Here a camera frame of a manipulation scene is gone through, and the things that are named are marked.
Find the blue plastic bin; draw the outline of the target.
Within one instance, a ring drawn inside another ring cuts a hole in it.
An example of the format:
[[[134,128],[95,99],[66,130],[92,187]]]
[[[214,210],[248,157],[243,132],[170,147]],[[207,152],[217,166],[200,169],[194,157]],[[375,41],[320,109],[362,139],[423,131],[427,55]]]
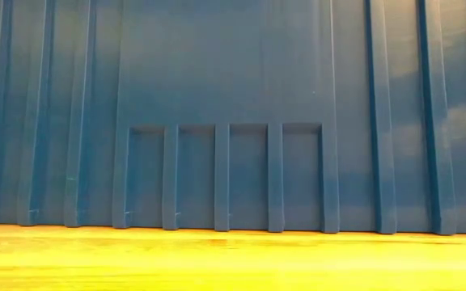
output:
[[[0,0],[0,224],[466,234],[466,0]]]

